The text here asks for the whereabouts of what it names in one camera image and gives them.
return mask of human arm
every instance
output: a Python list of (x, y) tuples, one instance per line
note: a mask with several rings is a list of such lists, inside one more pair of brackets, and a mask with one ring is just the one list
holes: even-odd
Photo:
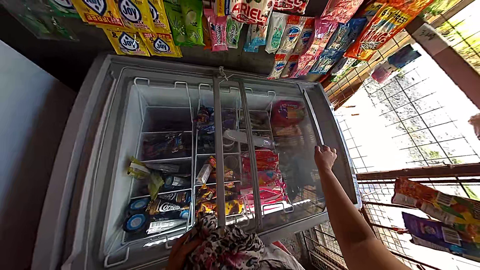
[(378, 240), (332, 172), (336, 149), (315, 146), (328, 217), (349, 270), (410, 270)]

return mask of hand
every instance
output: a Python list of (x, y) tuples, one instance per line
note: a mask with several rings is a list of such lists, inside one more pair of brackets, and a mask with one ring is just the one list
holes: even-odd
[(187, 255), (196, 249), (203, 241), (199, 238), (190, 241), (187, 244), (183, 244), (187, 240), (191, 231), (188, 231), (182, 237), (180, 237), (172, 247), (170, 256), (168, 257), (168, 265), (166, 270), (181, 270), (185, 264), (185, 258)]
[(336, 149), (326, 145), (315, 146), (315, 164), (317, 164), (318, 172), (328, 172), (332, 170), (333, 163), (336, 160)]

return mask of white wall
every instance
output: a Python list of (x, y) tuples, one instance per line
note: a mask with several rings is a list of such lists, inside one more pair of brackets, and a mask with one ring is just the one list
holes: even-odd
[(0, 269), (30, 267), (74, 99), (74, 91), (0, 41)]

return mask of yellow wrapper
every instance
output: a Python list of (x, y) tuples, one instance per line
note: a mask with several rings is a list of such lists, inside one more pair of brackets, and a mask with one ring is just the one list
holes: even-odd
[(155, 33), (170, 33), (167, 14), (162, 0), (148, 0), (148, 7), (152, 15), (153, 27)]
[(103, 28), (103, 31), (117, 54), (150, 56), (139, 33), (108, 27)]
[(86, 23), (125, 27), (115, 0), (72, 0), (72, 3)]
[(142, 39), (152, 55), (182, 57), (180, 47), (173, 43), (171, 34), (143, 32)]
[(117, 0), (118, 9), (126, 28), (136, 31), (152, 31), (153, 20), (147, 0)]

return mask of chest freezer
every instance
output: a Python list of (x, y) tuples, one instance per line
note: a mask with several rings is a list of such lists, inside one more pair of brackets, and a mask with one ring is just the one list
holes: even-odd
[[(32, 269), (158, 269), (199, 212), (265, 243), (311, 228), (328, 219), (321, 144), (337, 149), (333, 171), (361, 207), (321, 85), (99, 57), (56, 156)], [(159, 187), (132, 166), (160, 175)]]

